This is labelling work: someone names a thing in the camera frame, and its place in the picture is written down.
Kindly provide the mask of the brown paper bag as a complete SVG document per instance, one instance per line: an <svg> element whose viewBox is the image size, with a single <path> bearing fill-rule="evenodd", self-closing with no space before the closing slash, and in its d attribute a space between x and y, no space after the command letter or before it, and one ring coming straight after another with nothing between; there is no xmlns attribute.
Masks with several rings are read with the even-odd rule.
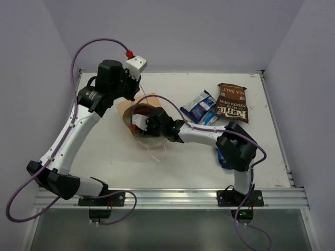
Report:
<svg viewBox="0 0 335 251"><path fill-rule="evenodd" d="M130 133L134 140L144 147L148 154L157 162L166 160L166 142L167 139L161 134L148 135L146 131L141 131L136 124L131 123L132 116L141 115L148 117L154 108L161 107L157 97L148 97L142 86L140 86L143 95L135 98L135 101L122 101L117 104L117 110L121 115L124 125L130 130ZM163 149L164 154L161 158L154 156L151 151L155 149Z"/></svg>

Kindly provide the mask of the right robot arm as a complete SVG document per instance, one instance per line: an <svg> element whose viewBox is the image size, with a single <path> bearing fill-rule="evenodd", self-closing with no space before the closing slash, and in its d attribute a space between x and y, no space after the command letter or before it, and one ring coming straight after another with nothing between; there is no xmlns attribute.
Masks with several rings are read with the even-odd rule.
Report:
<svg viewBox="0 0 335 251"><path fill-rule="evenodd" d="M133 123L150 136L163 136L171 142L198 143L219 150L226 163L233 169L233 199L245 205L252 199L250 187L251 165L256 156L256 146L243 128L231 122L217 128L197 125L184 120L174 120L161 107L148 115L133 115Z"/></svg>

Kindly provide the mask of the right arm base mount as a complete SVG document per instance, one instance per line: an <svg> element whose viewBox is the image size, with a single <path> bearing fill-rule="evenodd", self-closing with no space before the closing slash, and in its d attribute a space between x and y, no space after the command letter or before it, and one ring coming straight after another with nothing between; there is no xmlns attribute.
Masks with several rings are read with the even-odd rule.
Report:
<svg viewBox="0 0 335 251"><path fill-rule="evenodd" d="M245 195L238 193L233 188L233 185L228 186L225 190L216 191L216 198L219 207L238 207ZM251 194L249 195L246 202L242 207L246 209L240 209L237 214L237 221L240 223L249 224L254 218L254 209L256 207L263 207L264 200L262 191L254 190L252 188Z"/></svg>

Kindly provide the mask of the dark blue snack bag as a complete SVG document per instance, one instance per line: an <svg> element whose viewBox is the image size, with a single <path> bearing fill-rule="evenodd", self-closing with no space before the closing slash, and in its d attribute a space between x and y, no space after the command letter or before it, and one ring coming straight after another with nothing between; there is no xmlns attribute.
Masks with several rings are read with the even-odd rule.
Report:
<svg viewBox="0 0 335 251"><path fill-rule="evenodd" d="M199 123L215 106L216 100L206 90L201 92L193 101L180 107L180 111L194 123Z"/></svg>

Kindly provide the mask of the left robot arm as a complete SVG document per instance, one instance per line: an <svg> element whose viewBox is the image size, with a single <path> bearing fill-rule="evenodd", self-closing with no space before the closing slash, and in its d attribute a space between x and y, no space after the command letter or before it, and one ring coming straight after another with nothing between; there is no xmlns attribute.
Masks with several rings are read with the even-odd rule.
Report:
<svg viewBox="0 0 335 251"><path fill-rule="evenodd" d="M40 187L64 200L78 195L90 197L99 206L108 201L106 183L92 177L73 176L71 166L87 135L114 101L121 97L134 100L146 66L147 61L140 56L125 63L104 60L99 64L97 76L78 92L77 102L60 135L40 161L30 161L27 166Z"/></svg>

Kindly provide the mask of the brown Kettle chips bag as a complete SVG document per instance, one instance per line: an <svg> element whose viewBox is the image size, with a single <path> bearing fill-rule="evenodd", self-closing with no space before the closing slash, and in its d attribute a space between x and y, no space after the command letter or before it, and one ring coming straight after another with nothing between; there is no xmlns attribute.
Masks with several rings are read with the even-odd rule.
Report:
<svg viewBox="0 0 335 251"><path fill-rule="evenodd" d="M216 116L249 123L246 87L220 83L214 113Z"/></svg>

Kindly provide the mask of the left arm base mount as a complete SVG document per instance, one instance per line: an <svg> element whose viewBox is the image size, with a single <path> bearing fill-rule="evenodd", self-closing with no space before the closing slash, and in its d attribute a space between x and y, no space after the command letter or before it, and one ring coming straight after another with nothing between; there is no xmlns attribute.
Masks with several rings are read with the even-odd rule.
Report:
<svg viewBox="0 0 335 251"><path fill-rule="evenodd" d="M129 216L129 214L125 214L123 217L109 221L109 218L112 216L113 207L124 206L125 195L125 190L106 190L103 192L103 198L80 198L78 206L89 208L88 217L95 225L112 225Z"/></svg>

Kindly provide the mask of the blue Kettle vinegar chips bag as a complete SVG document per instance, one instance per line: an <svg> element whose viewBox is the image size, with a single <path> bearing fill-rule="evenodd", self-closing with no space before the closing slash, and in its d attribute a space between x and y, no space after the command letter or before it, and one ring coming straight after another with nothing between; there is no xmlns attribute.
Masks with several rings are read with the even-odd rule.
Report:
<svg viewBox="0 0 335 251"><path fill-rule="evenodd" d="M232 167L226 162L225 158L221 154L220 150L216 148L217 156L218 156L218 163L219 165L227 170L232 170Z"/></svg>

